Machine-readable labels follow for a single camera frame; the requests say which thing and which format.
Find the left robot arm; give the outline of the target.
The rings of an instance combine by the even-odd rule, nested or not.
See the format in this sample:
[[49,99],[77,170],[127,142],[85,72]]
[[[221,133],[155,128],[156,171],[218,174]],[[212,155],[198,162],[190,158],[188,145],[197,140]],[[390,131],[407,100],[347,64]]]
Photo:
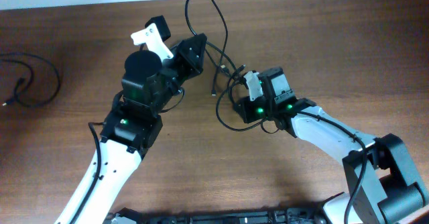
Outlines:
[[122,89],[93,133],[96,150],[84,177],[57,223],[102,223],[128,178],[138,168],[163,127],[168,101],[183,95],[183,83],[202,73],[207,37],[177,43],[173,56],[138,50],[125,60]]

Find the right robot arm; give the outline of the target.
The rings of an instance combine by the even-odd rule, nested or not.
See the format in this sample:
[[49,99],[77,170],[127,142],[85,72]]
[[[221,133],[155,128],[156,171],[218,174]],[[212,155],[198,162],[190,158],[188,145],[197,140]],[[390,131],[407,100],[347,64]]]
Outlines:
[[238,68],[228,82],[249,92],[234,103],[245,123],[266,121],[309,142],[345,171],[348,192],[322,205],[327,223],[397,223],[428,206],[428,189],[405,145],[389,133],[377,137],[331,117],[310,99],[298,99],[280,67],[263,72]]

